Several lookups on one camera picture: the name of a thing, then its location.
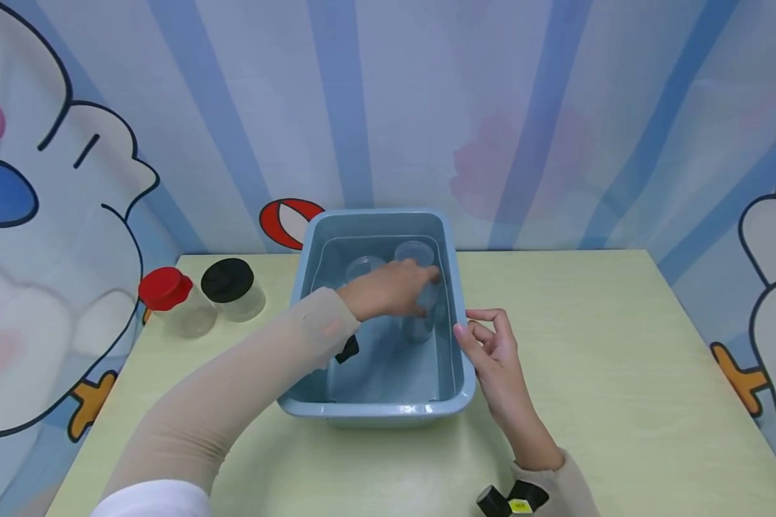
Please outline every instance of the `plastic basin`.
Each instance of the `plastic basin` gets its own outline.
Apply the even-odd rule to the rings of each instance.
[[[408,208],[319,214],[305,234],[290,304],[321,287],[341,287],[348,266],[362,256],[391,261],[398,245],[410,240],[430,246],[443,272],[430,337],[406,341],[396,317],[363,322],[356,332],[360,353],[343,364],[332,360],[297,382],[279,399],[285,412],[340,427],[383,429],[416,427],[466,408],[474,396],[474,367],[452,333],[454,323],[466,324],[466,311],[443,214]]]

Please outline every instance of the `light yellow table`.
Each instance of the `light yellow table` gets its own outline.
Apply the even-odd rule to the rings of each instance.
[[[218,256],[183,256],[201,276]],[[245,256],[268,302],[179,342],[138,339],[49,515],[87,516],[134,425],[198,365],[290,299],[299,257]],[[776,460],[645,251],[459,254],[466,306],[509,311],[531,394],[576,457],[605,517],[776,517]],[[510,451],[477,391],[427,429],[351,431],[274,404],[241,436],[213,490],[215,516],[480,516],[508,490]]]

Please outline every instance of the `person's left hand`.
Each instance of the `person's left hand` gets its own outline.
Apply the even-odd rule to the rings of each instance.
[[[439,278],[437,266],[420,267],[412,259],[390,261],[355,278],[337,293],[359,321],[382,315],[424,316],[425,310],[417,306],[417,296],[428,282],[439,282]]]

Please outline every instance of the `beige sleeve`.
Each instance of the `beige sleeve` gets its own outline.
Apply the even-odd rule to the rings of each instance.
[[[104,490],[190,481],[207,493],[246,427],[303,376],[340,353],[359,322],[322,288],[193,371],[144,415]]]
[[[546,490],[548,501],[535,511],[539,517],[600,517],[589,485],[569,453],[563,453],[563,466],[558,470],[523,470],[512,463],[514,479],[526,481]]]

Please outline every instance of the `pink cheek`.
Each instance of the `pink cheek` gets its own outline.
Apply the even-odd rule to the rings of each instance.
[[[14,330],[0,331],[0,373],[7,370],[23,351],[23,337]]]

